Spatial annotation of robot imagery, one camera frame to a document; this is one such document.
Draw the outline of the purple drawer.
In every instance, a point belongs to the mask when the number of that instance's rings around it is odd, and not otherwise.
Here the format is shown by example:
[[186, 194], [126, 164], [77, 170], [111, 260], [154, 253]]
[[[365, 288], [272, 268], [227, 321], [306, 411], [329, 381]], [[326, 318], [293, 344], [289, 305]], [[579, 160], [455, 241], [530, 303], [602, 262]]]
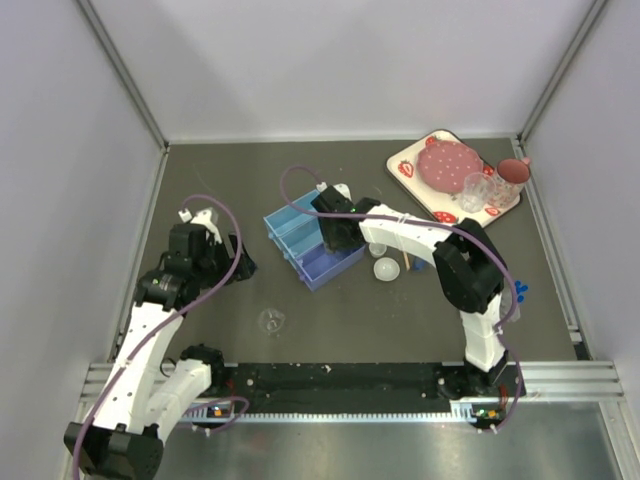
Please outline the purple drawer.
[[360, 247], [330, 253], [323, 244], [319, 244], [296, 257], [293, 266], [299, 279], [314, 292], [359, 262], [364, 257], [364, 250], [364, 247]]

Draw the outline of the light blue drawer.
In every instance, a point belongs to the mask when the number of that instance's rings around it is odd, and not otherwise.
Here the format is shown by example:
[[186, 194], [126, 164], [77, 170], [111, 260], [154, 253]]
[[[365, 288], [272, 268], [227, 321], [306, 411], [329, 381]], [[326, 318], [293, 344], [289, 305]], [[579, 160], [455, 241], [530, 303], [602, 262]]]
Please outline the light blue drawer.
[[275, 212], [265, 216], [263, 220], [267, 229], [268, 237], [270, 239], [282, 237], [307, 221], [314, 220], [315, 217], [313, 215], [302, 213], [296, 209], [296, 207], [305, 211], [314, 211], [311, 202], [318, 195], [319, 193], [317, 190], [312, 190], [311, 192], [308, 192], [296, 199], [293, 202], [294, 206], [287, 204]]
[[282, 236], [275, 236], [273, 241], [286, 260], [295, 260], [320, 245], [323, 239], [317, 220], [312, 218]]

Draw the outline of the clear glass dish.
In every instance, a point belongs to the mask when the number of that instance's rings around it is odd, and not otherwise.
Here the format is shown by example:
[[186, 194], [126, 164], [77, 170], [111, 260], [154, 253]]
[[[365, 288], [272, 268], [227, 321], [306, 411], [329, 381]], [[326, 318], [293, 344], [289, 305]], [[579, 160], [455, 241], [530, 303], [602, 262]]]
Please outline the clear glass dish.
[[286, 325], [286, 316], [275, 308], [266, 308], [259, 314], [257, 322], [267, 335], [278, 335]]

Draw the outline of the clear acrylic test tube rack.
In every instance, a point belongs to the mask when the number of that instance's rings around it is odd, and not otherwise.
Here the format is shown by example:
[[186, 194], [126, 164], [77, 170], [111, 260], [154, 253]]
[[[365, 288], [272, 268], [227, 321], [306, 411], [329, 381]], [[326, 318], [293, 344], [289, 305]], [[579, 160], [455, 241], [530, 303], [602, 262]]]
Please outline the clear acrylic test tube rack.
[[507, 319], [509, 322], [516, 322], [520, 319], [520, 303], [517, 301], [519, 295], [513, 295], [510, 288], [504, 287], [499, 307], [499, 318], [501, 320]]

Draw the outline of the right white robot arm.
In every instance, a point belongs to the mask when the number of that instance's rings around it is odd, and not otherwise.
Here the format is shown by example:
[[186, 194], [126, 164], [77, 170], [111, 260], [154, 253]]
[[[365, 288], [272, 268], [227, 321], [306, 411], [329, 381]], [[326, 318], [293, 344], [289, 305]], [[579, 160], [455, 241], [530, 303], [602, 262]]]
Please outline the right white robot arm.
[[319, 185], [312, 201], [319, 213], [325, 247], [332, 253], [365, 244], [383, 245], [426, 261], [436, 269], [444, 296], [460, 311], [466, 340], [469, 388], [487, 396], [504, 380], [505, 357], [494, 327], [500, 321], [504, 261], [483, 227], [467, 218], [459, 224], [434, 223], [402, 214], [378, 200], [354, 203], [343, 188]]

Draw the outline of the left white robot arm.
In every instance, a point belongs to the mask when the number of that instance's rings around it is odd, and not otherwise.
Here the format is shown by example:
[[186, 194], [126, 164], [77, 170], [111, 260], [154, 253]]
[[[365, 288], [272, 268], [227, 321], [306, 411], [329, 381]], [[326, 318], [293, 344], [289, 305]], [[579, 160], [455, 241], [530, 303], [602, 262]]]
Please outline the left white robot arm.
[[128, 330], [106, 383], [84, 421], [69, 423], [65, 431], [73, 478], [155, 477], [166, 440], [193, 401], [220, 394], [227, 382], [221, 353], [196, 346], [155, 390], [166, 350], [192, 309], [254, 271], [238, 230], [224, 240], [211, 220], [171, 228], [167, 250], [138, 280]]

